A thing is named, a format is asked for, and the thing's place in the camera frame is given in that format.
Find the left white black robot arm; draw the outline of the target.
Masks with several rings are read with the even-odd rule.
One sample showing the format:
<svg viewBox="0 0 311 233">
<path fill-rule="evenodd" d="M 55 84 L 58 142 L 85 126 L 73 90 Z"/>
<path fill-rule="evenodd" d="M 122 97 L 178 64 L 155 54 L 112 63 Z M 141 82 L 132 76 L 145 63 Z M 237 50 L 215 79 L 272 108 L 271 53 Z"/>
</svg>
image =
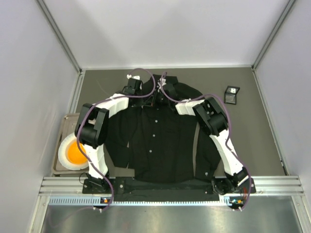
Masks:
<svg viewBox="0 0 311 233">
<path fill-rule="evenodd" d="M 108 101 L 98 105 L 83 104 L 74 131 L 87 155 L 89 175 L 95 179 L 104 179 L 108 167 L 104 158 L 104 142 L 107 137 L 109 119 L 129 106 L 128 96 L 135 96 L 141 90 L 139 76 L 130 76 L 128 84 L 120 93 L 115 93 Z"/>
</svg>

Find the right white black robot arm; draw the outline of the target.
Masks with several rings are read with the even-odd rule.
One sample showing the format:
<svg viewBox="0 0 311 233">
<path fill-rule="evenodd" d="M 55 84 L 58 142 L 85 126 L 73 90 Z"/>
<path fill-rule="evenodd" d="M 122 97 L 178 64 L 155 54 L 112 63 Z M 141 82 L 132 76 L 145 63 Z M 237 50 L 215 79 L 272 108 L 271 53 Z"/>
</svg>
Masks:
<svg viewBox="0 0 311 233">
<path fill-rule="evenodd" d="M 221 195 L 244 191 L 250 194 L 252 178 L 244 163 L 236 155 L 230 139 L 231 122 L 221 100 L 212 94 L 203 95 L 183 83 L 170 83 L 160 78 L 144 105 L 150 107 L 168 106 L 180 116 L 194 116 L 204 135 L 221 157 L 225 178 L 210 178 L 213 190 Z"/>
</svg>

